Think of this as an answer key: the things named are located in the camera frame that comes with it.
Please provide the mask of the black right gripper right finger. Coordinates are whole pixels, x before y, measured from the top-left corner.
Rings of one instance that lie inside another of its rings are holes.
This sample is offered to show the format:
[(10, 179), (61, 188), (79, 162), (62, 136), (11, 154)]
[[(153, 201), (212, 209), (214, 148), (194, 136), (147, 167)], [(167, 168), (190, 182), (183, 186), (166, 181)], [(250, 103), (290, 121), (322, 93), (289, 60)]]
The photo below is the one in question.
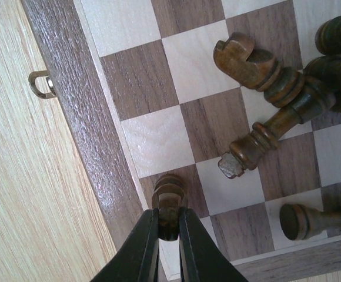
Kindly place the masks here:
[(179, 254), (182, 281), (246, 281), (224, 257), (195, 211), (181, 208)]

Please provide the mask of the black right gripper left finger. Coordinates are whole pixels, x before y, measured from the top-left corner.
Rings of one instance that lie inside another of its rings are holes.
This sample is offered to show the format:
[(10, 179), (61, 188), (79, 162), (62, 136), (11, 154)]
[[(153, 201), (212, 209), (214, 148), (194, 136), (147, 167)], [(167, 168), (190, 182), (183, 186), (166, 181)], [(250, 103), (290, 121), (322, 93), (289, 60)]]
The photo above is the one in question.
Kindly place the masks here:
[(158, 281), (159, 210), (145, 210), (122, 247), (92, 281)]

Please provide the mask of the dark rook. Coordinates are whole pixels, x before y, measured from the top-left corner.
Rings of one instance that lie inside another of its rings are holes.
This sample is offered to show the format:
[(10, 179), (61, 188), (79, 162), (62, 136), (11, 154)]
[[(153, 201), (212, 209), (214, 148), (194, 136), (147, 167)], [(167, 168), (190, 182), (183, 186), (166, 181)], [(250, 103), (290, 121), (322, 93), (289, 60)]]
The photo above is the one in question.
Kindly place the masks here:
[(155, 184), (152, 208), (159, 212), (159, 238), (175, 241), (179, 236), (179, 215), (188, 206), (186, 184), (176, 174), (165, 174)]

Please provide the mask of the wooden chess board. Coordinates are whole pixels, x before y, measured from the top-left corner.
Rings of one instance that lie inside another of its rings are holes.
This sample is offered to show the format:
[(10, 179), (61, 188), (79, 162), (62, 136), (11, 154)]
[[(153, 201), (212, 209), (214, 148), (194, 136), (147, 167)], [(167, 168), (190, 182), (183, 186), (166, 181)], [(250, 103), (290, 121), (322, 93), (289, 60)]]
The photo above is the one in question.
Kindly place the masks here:
[(297, 125), (253, 171), (218, 168), (229, 143), (276, 108), (214, 64), (215, 44), (243, 32), (283, 66), (319, 56), (314, 37), (341, 1), (23, 1), (112, 241), (120, 248), (166, 173), (188, 184), (221, 252), (250, 281), (341, 270), (341, 233), (306, 241), (279, 210), (341, 205), (341, 113)]

